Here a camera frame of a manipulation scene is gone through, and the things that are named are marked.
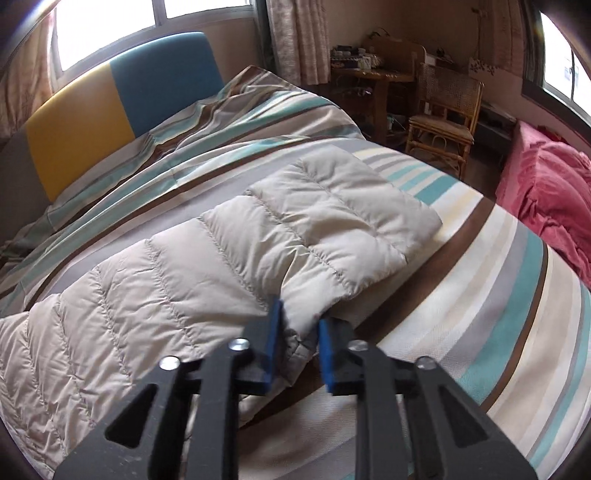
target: chair leg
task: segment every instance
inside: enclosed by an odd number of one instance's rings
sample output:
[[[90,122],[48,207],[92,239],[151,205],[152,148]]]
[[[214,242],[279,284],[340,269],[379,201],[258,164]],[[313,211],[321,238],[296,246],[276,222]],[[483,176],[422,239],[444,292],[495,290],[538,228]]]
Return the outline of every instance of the chair leg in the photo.
[[[413,146],[410,144],[411,141],[413,141],[413,136],[414,136],[414,127],[408,127],[408,139],[407,139],[407,147],[406,147],[406,154],[410,155],[411,150],[413,149]]]
[[[462,155],[464,161],[460,165],[460,176],[459,176],[460,181],[464,181],[464,175],[466,174],[466,165],[468,163],[468,158],[470,156],[470,148],[471,148],[471,145],[464,146],[464,154]]]

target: wrinkled fabric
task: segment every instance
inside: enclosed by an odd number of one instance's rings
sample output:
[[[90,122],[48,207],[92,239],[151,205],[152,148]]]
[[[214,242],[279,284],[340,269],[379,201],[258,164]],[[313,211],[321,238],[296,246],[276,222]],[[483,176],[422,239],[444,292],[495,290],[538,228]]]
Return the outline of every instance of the wrinkled fabric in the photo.
[[[403,269],[440,226],[352,155],[319,149],[3,319],[2,420],[49,478],[160,358],[207,355],[271,294],[286,322],[277,393],[314,353],[320,315]]]
[[[520,123],[496,201],[554,248],[591,288],[591,162],[575,148]]]

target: brown stripe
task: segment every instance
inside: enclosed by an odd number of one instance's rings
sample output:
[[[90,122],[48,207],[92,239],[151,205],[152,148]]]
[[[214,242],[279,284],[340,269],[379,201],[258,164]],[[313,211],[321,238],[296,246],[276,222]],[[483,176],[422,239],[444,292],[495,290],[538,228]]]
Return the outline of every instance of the brown stripe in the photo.
[[[544,253],[542,257],[542,267],[540,269],[540,276],[538,277],[538,284],[535,288],[534,297],[531,300],[530,311],[527,314],[527,318],[523,328],[521,329],[521,333],[517,337],[517,342],[515,343],[511,357],[505,366],[505,370],[501,374],[499,381],[496,383],[495,388],[492,389],[492,392],[488,395],[488,397],[485,398],[484,402],[482,402],[482,405],[480,406],[484,411],[490,410],[490,408],[498,400],[503,390],[506,388],[509,380],[511,380],[511,377],[517,368],[517,364],[521,359],[521,354],[523,353],[525,342],[530,335],[531,327],[534,324],[535,314],[538,312],[538,307],[540,306],[540,299],[542,298],[542,291],[544,290],[546,273],[548,271],[548,246],[546,244],[543,245]]]
[[[68,226],[70,226],[72,223],[74,223],[75,221],[79,220],[83,215],[85,215],[86,213],[88,213],[93,207],[95,207],[101,200],[103,200],[107,195],[111,194],[114,190],[116,190],[117,188],[119,188],[121,185],[123,185],[126,181],[128,181],[129,179],[133,178],[134,176],[136,176],[137,174],[139,174],[140,172],[146,170],[146,168],[150,167],[151,165],[153,165],[154,163],[156,163],[158,160],[160,160],[161,158],[165,157],[166,155],[168,155],[169,153],[173,152],[176,147],[179,145],[179,143],[183,142],[186,138],[188,138],[189,136],[193,135],[195,132],[205,128],[212,120],[213,120],[213,116],[215,114],[215,112],[217,110],[220,110],[221,107],[226,103],[226,101],[236,95],[239,95],[240,93],[242,93],[242,89],[247,86],[250,85],[249,83],[243,83],[243,82],[249,82],[251,81],[253,78],[255,78],[258,74],[262,73],[263,71],[259,68],[259,67],[252,67],[251,69],[248,69],[246,71],[243,72],[243,75],[241,75],[239,78],[236,79],[237,84],[233,85],[232,88],[230,88],[230,91],[228,93],[228,96],[225,97],[223,100],[219,100],[216,103],[210,103],[208,105],[206,105],[203,110],[202,113],[199,117],[199,121],[197,122],[197,124],[194,127],[191,127],[189,130],[186,130],[180,134],[178,134],[176,137],[171,138],[169,140],[167,140],[166,142],[162,143],[162,144],[158,144],[156,145],[156,147],[154,148],[154,152],[150,155],[150,157],[144,162],[142,163],[137,170],[135,170],[131,175],[129,175],[128,177],[125,177],[124,179],[120,180],[115,186],[113,186],[112,188],[110,188],[107,192],[105,192],[103,195],[101,195],[100,197],[98,197],[97,199],[93,200],[92,202],[90,202],[88,205],[82,207],[80,210],[78,210],[78,212],[76,212],[66,223],[64,223],[64,225],[62,225],[61,227],[59,227],[58,229],[56,229],[55,233],[61,232],[64,228],[67,228]],[[262,95],[257,103],[255,105],[253,105],[253,108],[266,102],[272,95],[274,92],[268,92],[265,93],[264,95]],[[293,115],[290,115],[289,117],[286,117],[280,121],[283,120],[287,120],[292,118]],[[228,140],[226,143],[218,145],[216,148],[223,148],[231,143],[237,142],[238,140],[240,140],[241,138],[250,135],[254,132],[259,131],[260,129],[265,128],[265,127],[259,127],[255,130],[249,131],[247,133],[244,133],[242,135],[239,135],[235,138],[231,138],[230,140]]]
[[[250,155],[249,157],[240,158],[240,159],[235,160],[234,162],[231,162],[227,165],[216,168],[215,170],[212,170],[211,172],[206,173],[206,174],[200,176],[199,178],[188,181],[186,184],[181,185],[180,187],[178,187],[170,192],[165,193],[164,195],[152,200],[151,202],[147,203],[146,205],[143,205],[143,207],[138,208],[137,210],[133,211],[129,215],[126,215],[121,220],[118,220],[113,225],[111,225],[110,227],[106,228],[104,231],[102,231],[101,233],[99,233],[95,237],[88,240],[82,246],[78,247],[76,250],[71,252],[64,260],[62,260],[51,271],[51,273],[46,277],[46,279],[43,281],[41,286],[39,286],[39,288],[35,291],[35,293],[31,297],[31,300],[29,300],[29,302],[27,303],[27,306],[25,307],[25,311],[31,309],[31,307],[35,304],[35,302],[41,296],[43,291],[47,288],[47,286],[51,283],[53,278],[57,275],[57,273],[59,271],[61,271],[72,259],[74,259],[76,256],[78,256],[80,253],[82,253],[88,247],[92,246],[98,240],[106,237],[114,230],[117,230],[120,226],[126,224],[127,222],[133,220],[134,218],[136,218],[146,212],[149,212],[151,209],[157,207],[158,205],[175,198],[176,196],[180,195],[181,193],[187,192],[187,191],[195,188],[196,186],[201,185],[202,183],[205,183],[206,181],[209,181],[219,175],[223,175],[235,168],[242,167],[243,165],[246,165],[246,164],[250,163],[251,161],[257,160],[258,158],[261,158],[261,157],[265,157],[266,155],[270,155],[273,152],[276,152],[278,150],[282,150],[284,148],[295,147],[296,145],[300,145],[300,144],[304,144],[304,143],[308,143],[308,142],[312,142],[312,141],[317,141],[317,140],[322,140],[325,138],[331,138],[331,137],[326,136],[326,137],[304,138],[302,140],[297,140],[297,141],[291,142],[289,144],[278,145],[274,148],[270,148],[270,149],[265,150],[263,152],[258,152],[256,154]]]
[[[492,212],[494,203],[480,200],[453,237],[429,258],[388,300],[372,313],[355,332],[358,338],[378,343],[413,312],[443,281],[477,237]],[[248,426],[279,413],[322,386],[315,362],[306,365],[292,388],[284,390],[248,423]]]

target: window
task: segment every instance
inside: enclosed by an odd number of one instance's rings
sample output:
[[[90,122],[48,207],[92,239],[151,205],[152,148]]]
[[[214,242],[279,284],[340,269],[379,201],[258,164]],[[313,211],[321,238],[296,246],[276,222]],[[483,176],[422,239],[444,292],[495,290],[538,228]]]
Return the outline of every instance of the window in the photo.
[[[164,5],[166,16],[174,18],[214,8],[250,5],[250,2],[245,0],[164,0]]]
[[[591,80],[569,42],[542,14],[545,43],[544,88],[591,121]]]
[[[147,41],[251,16],[251,0],[61,0],[51,45],[57,87]]]

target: sheer curtain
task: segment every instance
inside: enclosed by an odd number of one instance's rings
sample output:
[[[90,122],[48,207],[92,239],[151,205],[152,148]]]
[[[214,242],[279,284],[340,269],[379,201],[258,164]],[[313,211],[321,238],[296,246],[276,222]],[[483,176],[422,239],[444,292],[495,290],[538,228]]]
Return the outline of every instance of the sheer curtain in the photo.
[[[51,35],[54,12],[18,48],[0,79],[0,147],[53,95]]]
[[[324,0],[267,0],[279,75],[294,85],[330,79],[329,30]]]

